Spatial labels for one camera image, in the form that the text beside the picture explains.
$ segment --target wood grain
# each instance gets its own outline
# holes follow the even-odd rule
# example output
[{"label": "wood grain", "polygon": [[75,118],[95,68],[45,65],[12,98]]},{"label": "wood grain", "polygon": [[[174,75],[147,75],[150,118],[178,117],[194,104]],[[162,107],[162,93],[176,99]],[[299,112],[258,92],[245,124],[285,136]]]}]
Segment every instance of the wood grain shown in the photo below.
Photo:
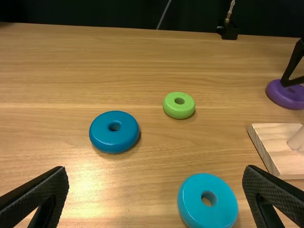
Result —
[{"label": "wood grain", "polygon": [[287,140],[301,123],[254,123],[248,134],[269,173],[283,180],[304,179],[304,149],[292,150]]},{"label": "wood grain", "polygon": [[[303,120],[303,112],[275,105],[264,92],[281,77],[296,41],[1,26],[0,195],[63,165],[70,190],[58,227],[185,228],[177,191],[188,176],[207,172],[236,194],[235,227],[255,227],[241,181],[247,165],[265,167],[246,128]],[[295,74],[303,70],[300,64]],[[163,113],[162,101],[172,91],[195,99],[191,118]],[[97,152],[89,126],[100,113],[117,109],[137,119],[141,140],[117,156]],[[290,183],[304,189],[303,181]]]}]

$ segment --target wooden block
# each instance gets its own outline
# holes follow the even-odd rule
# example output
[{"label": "wooden block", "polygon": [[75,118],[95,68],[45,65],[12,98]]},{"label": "wooden block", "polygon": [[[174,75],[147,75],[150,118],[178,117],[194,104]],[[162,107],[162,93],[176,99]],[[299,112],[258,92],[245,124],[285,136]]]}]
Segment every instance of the wooden block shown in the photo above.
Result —
[{"label": "wooden block", "polygon": [[283,180],[304,179],[304,147],[292,150],[287,140],[301,123],[254,123],[247,132],[268,172]]}]

